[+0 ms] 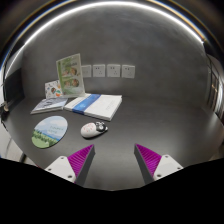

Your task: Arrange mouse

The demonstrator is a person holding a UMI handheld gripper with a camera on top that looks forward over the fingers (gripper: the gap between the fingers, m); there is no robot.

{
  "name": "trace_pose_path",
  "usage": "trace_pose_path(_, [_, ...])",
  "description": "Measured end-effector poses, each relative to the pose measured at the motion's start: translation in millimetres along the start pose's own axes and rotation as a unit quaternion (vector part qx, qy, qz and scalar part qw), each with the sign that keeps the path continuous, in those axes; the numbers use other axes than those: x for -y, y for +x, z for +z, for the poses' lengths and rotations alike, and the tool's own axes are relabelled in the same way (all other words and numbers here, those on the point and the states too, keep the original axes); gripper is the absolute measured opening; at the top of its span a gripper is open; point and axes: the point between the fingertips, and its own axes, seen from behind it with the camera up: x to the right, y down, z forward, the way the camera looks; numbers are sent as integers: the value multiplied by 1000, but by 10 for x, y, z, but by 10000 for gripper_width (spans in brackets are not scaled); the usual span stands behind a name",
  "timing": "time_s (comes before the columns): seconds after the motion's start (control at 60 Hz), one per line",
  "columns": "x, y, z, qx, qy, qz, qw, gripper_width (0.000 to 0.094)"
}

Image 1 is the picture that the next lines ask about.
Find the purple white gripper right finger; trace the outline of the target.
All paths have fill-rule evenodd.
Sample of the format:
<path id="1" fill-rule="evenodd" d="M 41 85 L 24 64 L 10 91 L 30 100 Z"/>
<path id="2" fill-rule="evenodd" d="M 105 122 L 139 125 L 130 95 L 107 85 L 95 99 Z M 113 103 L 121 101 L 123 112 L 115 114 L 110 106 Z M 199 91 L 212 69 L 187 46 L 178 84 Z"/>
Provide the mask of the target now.
<path id="1" fill-rule="evenodd" d="M 182 169 L 182 166 L 170 155 L 160 155 L 140 144 L 134 146 L 134 155 L 145 184 L 160 180 Z"/>

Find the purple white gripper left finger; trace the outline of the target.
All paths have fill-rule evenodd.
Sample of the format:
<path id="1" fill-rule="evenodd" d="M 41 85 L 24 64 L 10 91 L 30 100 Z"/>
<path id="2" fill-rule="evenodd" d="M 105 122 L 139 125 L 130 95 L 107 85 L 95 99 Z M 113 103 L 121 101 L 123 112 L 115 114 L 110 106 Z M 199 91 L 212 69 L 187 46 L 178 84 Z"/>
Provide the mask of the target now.
<path id="1" fill-rule="evenodd" d="M 89 145 L 68 157 L 58 157 L 46 168 L 46 171 L 69 182 L 83 186 L 94 156 L 95 147 L 94 145 Z"/>

